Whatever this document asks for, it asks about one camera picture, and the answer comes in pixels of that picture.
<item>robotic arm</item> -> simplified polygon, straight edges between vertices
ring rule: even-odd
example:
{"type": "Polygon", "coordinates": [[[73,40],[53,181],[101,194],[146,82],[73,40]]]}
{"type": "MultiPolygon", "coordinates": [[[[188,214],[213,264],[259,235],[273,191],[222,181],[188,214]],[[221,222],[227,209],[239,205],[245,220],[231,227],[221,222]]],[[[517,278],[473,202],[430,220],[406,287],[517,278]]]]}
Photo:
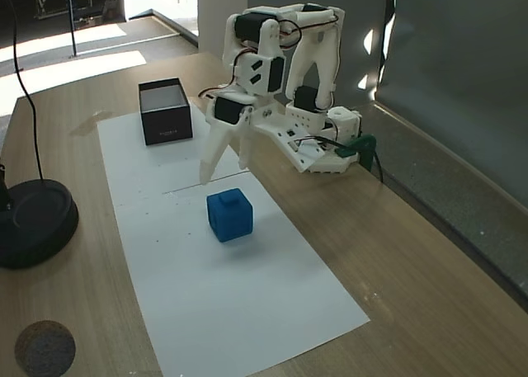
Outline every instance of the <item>robotic arm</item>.
{"type": "Polygon", "coordinates": [[[361,123],[357,112],[332,108],[344,16],[335,7],[297,4],[256,7],[228,19],[223,62],[233,77],[229,84],[200,94],[211,98],[206,112],[211,130],[200,165],[202,184],[210,181],[234,136],[241,139],[239,165],[246,168],[255,132],[273,139],[300,172],[345,172],[357,161],[354,153],[336,154],[336,144],[360,135],[361,123]],[[274,96],[284,86],[284,51],[293,48],[285,90],[291,102],[283,115],[274,96]],[[303,85],[314,64],[318,89],[303,85]]]}

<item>open black box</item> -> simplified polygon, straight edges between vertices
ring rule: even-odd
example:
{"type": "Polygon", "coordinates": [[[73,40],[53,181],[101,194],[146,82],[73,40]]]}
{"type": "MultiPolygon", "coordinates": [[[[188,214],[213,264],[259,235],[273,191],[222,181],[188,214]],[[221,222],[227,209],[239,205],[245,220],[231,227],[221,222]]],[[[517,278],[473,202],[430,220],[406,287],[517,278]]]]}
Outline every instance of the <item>open black box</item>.
{"type": "Polygon", "coordinates": [[[139,106],[147,145],[192,138],[191,106],[179,78],[140,84],[139,106]]]}

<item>blue cube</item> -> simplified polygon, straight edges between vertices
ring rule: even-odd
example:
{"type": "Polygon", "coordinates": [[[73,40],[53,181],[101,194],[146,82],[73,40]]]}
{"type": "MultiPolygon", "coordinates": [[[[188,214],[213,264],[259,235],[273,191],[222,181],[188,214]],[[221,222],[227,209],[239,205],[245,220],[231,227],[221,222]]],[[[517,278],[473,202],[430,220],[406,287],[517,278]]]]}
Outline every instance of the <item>blue cube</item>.
{"type": "Polygon", "coordinates": [[[208,196],[207,215],[221,243],[253,232],[253,207],[240,189],[208,196]]]}

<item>wooden table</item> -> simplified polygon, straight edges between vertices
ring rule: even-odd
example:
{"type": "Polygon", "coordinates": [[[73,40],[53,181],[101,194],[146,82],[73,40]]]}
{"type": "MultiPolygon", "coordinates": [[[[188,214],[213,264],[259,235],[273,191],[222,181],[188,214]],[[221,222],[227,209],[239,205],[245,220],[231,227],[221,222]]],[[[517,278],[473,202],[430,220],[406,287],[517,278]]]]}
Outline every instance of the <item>wooden table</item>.
{"type": "MultiPolygon", "coordinates": [[[[22,375],[14,343],[43,319],[75,337],[67,375],[162,375],[125,262],[97,121],[137,111],[138,83],[168,77],[182,78],[190,96],[228,78],[199,54],[35,94],[45,175],[72,191],[81,221],[54,259],[0,271],[2,375],[22,375]]],[[[259,376],[528,375],[528,315],[422,216],[360,167],[302,175],[268,139],[257,143],[252,172],[372,320],[259,376]]],[[[25,100],[2,160],[9,185],[35,178],[25,100]]]]}

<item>lamp base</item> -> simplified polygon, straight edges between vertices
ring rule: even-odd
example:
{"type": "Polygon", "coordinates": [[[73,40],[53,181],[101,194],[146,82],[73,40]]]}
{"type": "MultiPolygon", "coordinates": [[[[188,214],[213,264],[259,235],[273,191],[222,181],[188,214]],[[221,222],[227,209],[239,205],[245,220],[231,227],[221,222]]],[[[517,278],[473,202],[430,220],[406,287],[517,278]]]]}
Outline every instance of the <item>lamp base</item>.
{"type": "Polygon", "coordinates": [[[0,223],[0,267],[36,266],[62,250],[79,215],[68,189],[56,181],[26,181],[9,189],[10,219],[0,223]]]}

